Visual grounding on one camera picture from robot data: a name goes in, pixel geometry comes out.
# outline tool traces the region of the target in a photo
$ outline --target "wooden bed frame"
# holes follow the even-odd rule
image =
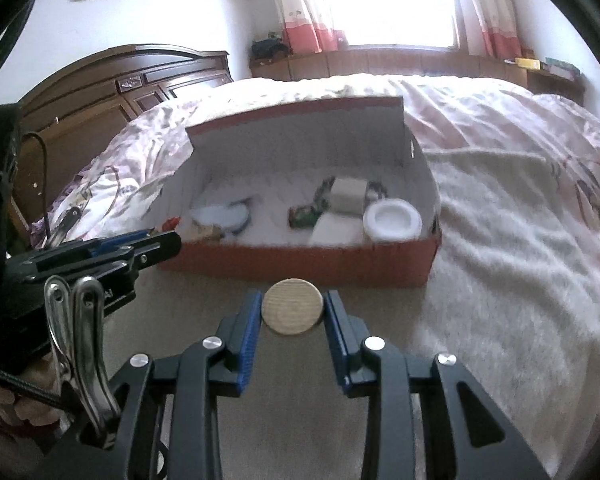
[[[27,93],[22,131],[39,133],[46,144],[46,208],[142,112],[231,82],[227,55],[167,44],[117,46],[71,63]],[[43,214],[42,175],[40,146],[27,139],[10,204],[11,221],[27,240],[29,224]]]

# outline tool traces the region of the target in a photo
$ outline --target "cardboard box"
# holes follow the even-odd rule
[[[195,190],[190,205],[249,196],[251,223],[221,243],[184,242],[163,268],[240,280],[302,278],[331,286],[426,283],[442,240],[440,196],[404,125],[401,97],[295,102],[209,121],[187,132],[194,147],[187,161],[189,178],[195,180],[189,183]],[[311,202],[329,176],[381,180],[390,197],[418,209],[420,239],[309,246],[312,230],[291,229],[288,208]]]

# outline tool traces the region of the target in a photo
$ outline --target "window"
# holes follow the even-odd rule
[[[326,0],[347,42],[458,46],[456,0]]]

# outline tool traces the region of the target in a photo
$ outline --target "windowsill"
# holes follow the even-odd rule
[[[401,44],[364,44],[364,45],[346,45],[339,50],[430,50],[432,52],[460,52],[457,46],[421,46],[421,45],[401,45]]]

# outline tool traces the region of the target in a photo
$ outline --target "wooden cabinet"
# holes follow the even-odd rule
[[[231,81],[226,52],[161,44],[110,48],[45,79],[20,105],[23,131],[38,132],[46,144],[46,207],[129,121],[165,100]],[[40,146],[27,139],[10,207],[19,232],[42,216],[42,181]]]
[[[354,48],[326,54],[289,56],[251,67],[254,77],[277,81],[300,81],[333,75],[455,75],[490,77],[515,83],[533,93],[565,96],[583,104],[584,86],[545,72],[527,71],[497,59],[470,56],[458,50],[418,48]]]

